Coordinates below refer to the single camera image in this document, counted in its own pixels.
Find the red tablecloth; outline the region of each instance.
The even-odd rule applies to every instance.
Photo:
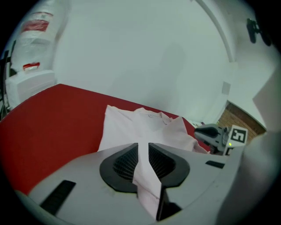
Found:
[[[130,111],[144,107],[159,112],[63,84],[32,96],[12,110],[0,122],[1,164],[12,187],[28,194],[67,162],[96,152],[107,105]],[[194,128],[186,120],[184,123],[188,134],[194,136]]]

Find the brown floor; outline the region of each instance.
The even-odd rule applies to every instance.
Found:
[[[248,143],[256,136],[266,132],[255,119],[240,108],[229,103],[217,123],[220,127],[237,125],[248,129]]]

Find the fabric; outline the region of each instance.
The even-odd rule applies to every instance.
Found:
[[[153,218],[156,218],[161,182],[148,161],[148,143],[160,143],[174,148],[207,153],[197,140],[187,134],[182,117],[169,118],[144,108],[135,111],[107,106],[104,131],[99,151],[128,143],[138,143],[138,164],[133,183],[138,199]]]

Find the clear plastic wrap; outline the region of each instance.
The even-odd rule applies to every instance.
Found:
[[[11,56],[15,71],[52,69],[56,37],[70,11],[69,0],[42,0],[25,16]]]

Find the red label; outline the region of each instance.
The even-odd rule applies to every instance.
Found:
[[[45,32],[47,30],[47,27],[49,25],[49,22],[46,20],[30,20],[26,21],[22,26],[22,32],[30,31],[30,30],[37,30]]]

